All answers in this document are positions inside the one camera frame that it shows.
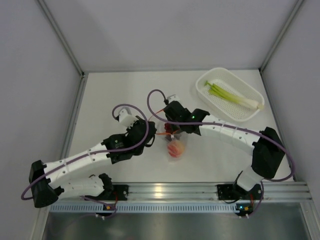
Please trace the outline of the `clear zip top bag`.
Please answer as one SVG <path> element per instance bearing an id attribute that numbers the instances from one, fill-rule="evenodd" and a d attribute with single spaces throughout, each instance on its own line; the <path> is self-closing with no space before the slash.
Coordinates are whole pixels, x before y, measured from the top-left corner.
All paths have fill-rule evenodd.
<path id="1" fill-rule="evenodd" d="M 150 116 L 150 121 L 155 122 L 156 138 L 160 140 L 167 161 L 171 164 L 178 162 L 186 152 L 188 136 L 177 126 L 160 121 L 155 116 Z"/>

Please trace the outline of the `green fake scallion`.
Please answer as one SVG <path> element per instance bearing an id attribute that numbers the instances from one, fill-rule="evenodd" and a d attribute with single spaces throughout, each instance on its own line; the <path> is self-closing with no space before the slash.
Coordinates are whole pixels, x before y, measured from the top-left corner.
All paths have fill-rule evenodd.
<path id="1" fill-rule="evenodd" d="M 206 81 L 204 83 L 204 86 L 209 86 L 208 91 L 210 92 L 210 94 L 212 94 L 216 97 L 219 97 L 225 101 L 243 106 L 245 108 L 252 109 L 252 110 L 263 110 L 265 107 L 264 104 L 262 104 L 256 100 L 232 94 L 232 93 L 224 90 L 223 88 L 219 87 L 216 84 L 209 83 L 208 81 Z"/>

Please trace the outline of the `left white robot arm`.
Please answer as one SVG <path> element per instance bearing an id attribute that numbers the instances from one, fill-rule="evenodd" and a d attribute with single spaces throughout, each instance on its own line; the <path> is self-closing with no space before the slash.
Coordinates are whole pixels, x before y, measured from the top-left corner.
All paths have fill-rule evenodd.
<path id="1" fill-rule="evenodd" d="M 114 200 L 115 187 L 103 168 L 140 156 L 144 148 L 152 146 L 156 131 L 155 122 L 137 117 L 125 133 L 113 134 L 82 153 L 55 162 L 33 162 L 29 183 L 34 207 L 73 197 Z"/>

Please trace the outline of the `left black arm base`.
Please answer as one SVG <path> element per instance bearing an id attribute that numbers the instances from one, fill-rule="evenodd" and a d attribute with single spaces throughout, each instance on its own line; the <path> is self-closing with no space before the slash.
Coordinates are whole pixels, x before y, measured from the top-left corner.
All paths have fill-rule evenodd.
<path id="1" fill-rule="evenodd" d="M 129 185 L 114 184 L 113 191 L 109 196 L 110 201 L 127 201 L 128 200 Z"/>

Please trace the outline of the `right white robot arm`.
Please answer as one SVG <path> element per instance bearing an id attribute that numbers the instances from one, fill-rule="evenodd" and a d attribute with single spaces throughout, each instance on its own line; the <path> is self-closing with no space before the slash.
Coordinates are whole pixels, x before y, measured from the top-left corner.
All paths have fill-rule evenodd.
<path id="1" fill-rule="evenodd" d="M 241 171 L 233 186 L 240 199 L 251 194 L 252 189 L 263 179 L 272 180 L 285 156 L 277 132 L 270 127 L 255 132 L 218 119 L 202 109 L 189 111 L 179 101 L 172 101 L 164 108 L 169 122 L 176 123 L 187 134 L 217 138 L 252 156 L 251 165 Z"/>

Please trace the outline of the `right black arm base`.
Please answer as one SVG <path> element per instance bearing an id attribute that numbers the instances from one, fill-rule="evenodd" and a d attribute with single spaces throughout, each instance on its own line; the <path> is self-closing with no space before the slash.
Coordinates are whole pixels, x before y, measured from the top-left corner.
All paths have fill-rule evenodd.
<path id="1" fill-rule="evenodd" d="M 233 184 L 218 184 L 216 187 L 219 200 L 234 201 L 238 199 Z"/>

